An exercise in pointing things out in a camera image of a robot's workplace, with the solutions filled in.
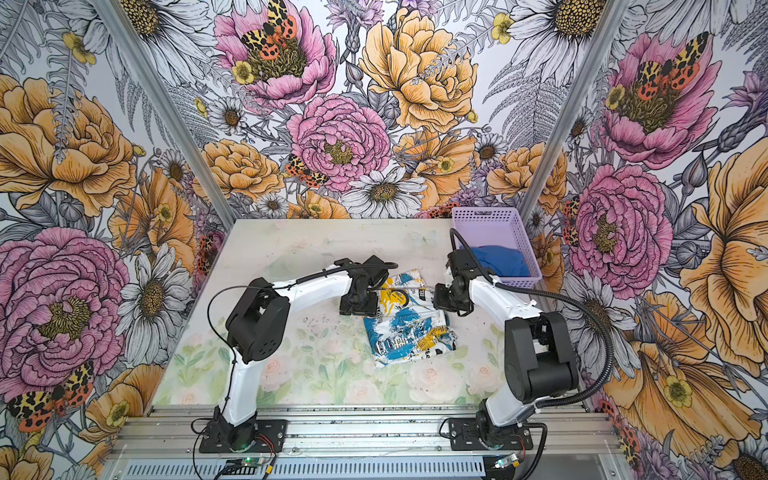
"floral tablecloth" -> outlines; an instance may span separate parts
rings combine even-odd
[[[154,397],[156,406],[213,404],[224,393],[227,347],[211,332],[206,307],[219,290],[253,278],[289,280],[334,260],[375,254],[444,279],[450,220],[238,220],[198,297]],[[242,290],[219,295],[211,318],[220,332]],[[376,368],[362,317],[340,316],[339,299],[292,314],[283,344],[264,368],[259,406],[273,404],[476,404],[503,379],[503,333],[482,311],[449,314],[457,350]]]

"floral table surface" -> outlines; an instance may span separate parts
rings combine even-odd
[[[207,323],[213,295],[253,278],[289,280],[334,260],[375,254],[419,269],[428,285],[442,282],[450,251],[450,220],[238,220],[169,362],[156,406],[213,404],[223,396],[229,352]],[[211,319],[220,332],[242,291],[219,295]],[[288,319],[283,344],[268,360],[258,403],[297,405],[476,404],[503,378],[503,333],[483,311],[449,314],[457,350],[432,359],[374,366],[362,317],[340,316],[339,299]]]

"blue fabric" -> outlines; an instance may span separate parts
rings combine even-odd
[[[525,265],[525,259],[520,250],[500,245],[486,245],[473,247],[472,251],[475,252],[482,266],[493,270],[498,276],[531,276],[531,271]]]

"black mounting plate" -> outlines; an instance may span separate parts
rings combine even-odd
[[[257,434],[267,437],[275,446],[275,453],[283,451],[283,440],[286,434],[287,420],[256,420],[255,426]],[[223,441],[219,424],[214,420],[208,422],[203,430],[203,436],[200,441],[200,453],[232,453]],[[270,447],[259,439],[242,453],[269,453]]]
[[[448,419],[449,435],[451,437],[451,450],[465,452],[468,450],[522,450],[525,447],[533,449],[531,431],[522,427],[515,429],[516,433],[505,437],[504,443],[497,449],[490,449],[480,441],[480,429],[475,419]]]

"table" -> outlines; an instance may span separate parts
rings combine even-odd
[[[238,220],[197,298],[154,406],[211,405],[223,396],[226,346],[208,326],[206,308],[225,287],[263,276],[291,280],[345,257],[372,254],[418,269],[428,285],[444,282],[451,220]],[[219,295],[211,319],[224,321],[243,291]],[[457,350],[376,368],[362,317],[340,316],[339,299],[290,315],[283,344],[268,360],[257,403],[274,405],[476,405],[503,381],[503,333],[487,313],[449,314]]]

